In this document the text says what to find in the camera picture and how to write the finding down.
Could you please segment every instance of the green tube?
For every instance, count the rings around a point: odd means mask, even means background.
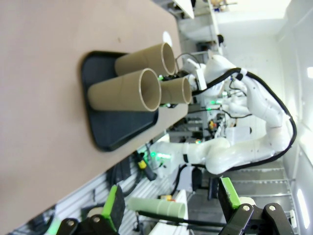
[[[127,201],[127,208],[132,211],[144,211],[177,218],[184,218],[185,204],[160,199],[132,197]]]

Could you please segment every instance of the brown tabletop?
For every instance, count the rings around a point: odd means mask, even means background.
[[[0,1],[0,234],[41,213],[187,113],[160,108],[157,124],[114,152],[92,142],[79,62],[93,50],[132,52],[172,37],[173,16],[149,0]]]

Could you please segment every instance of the fluorescent light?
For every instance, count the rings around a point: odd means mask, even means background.
[[[300,209],[301,209],[304,227],[305,227],[305,229],[308,229],[308,227],[310,225],[310,218],[309,218],[308,208],[307,208],[307,205],[305,204],[304,196],[303,196],[301,189],[298,189],[297,197],[298,197],[298,201],[300,204]]]
[[[313,67],[308,67],[308,77],[313,78]]]

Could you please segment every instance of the cardboard tube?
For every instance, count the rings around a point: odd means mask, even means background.
[[[186,77],[161,82],[162,104],[189,104],[191,102],[191,87]]]
[[[161,101],[161,87],[151,69],[132,72],[89,87],[88,100],[98,111],[155,111]]]
[[[177,218],[184,218],[186,210],[185,204],[180,202],[137,197],[132,197],[127,201],[127,208]]]
[[[173,75],[176,69],[173,50],[167,43],[119,57],[114,67],[118,76],[144,68],[153,69],[157,75]]]

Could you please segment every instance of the white robotic arm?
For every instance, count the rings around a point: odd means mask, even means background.
[[[269,94],[260,90],[259,84],[243,76],[246,86],[246,105],[249,112],[266,121],[266,134],[256,140],[244,141],[230,146],[225,138],[217,138],[196,143],[158,142],[151,151],[166,156],[163,164],[168,173],[180,164],[201,164],[213,174],[220,174],[228,169],[268,159],[277,152],[288,148],[291,138],[288,134],[286,114]]]

